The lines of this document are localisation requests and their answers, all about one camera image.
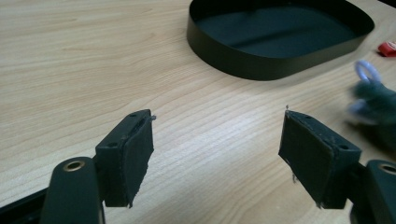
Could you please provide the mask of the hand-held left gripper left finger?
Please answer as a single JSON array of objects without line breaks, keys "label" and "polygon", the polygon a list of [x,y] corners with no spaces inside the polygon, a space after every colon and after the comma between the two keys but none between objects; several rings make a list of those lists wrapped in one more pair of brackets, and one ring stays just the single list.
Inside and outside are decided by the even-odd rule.
[{"label": "hand-held left gripper left finger", "polygon": [[127,115],[95,148],[100,198],[107,207],[133,206],[154,151],[149,109]]}]

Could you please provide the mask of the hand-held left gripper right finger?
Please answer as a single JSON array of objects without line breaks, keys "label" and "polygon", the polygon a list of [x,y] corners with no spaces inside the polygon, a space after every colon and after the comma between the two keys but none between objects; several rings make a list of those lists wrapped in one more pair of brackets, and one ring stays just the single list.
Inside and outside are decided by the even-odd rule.
[{"label": "hand-held left gripper right finger", "polygon": [[317,119],[287,110],[278,155],[319,207],[345,207],[349,173],[361,157],[358,147]]}]

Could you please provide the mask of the black oval tray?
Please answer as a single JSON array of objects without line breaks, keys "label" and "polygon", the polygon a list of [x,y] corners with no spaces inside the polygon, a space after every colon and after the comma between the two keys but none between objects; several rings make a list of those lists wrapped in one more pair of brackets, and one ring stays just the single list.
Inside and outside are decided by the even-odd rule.
[{"label": "black oval tray", "polygon": [[187,40],[220,71],[267,81],[344,56],[374,28],[347,0],[192,0]]}]

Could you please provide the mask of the small red packet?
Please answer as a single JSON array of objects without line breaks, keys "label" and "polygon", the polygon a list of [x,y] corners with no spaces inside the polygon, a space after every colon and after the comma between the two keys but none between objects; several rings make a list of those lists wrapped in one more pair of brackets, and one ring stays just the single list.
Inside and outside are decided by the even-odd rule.
[{"label": "small red packet", "polygon": [[385,57],[396,57],[396,42],[387,41],[381,43],[377,49]]}]

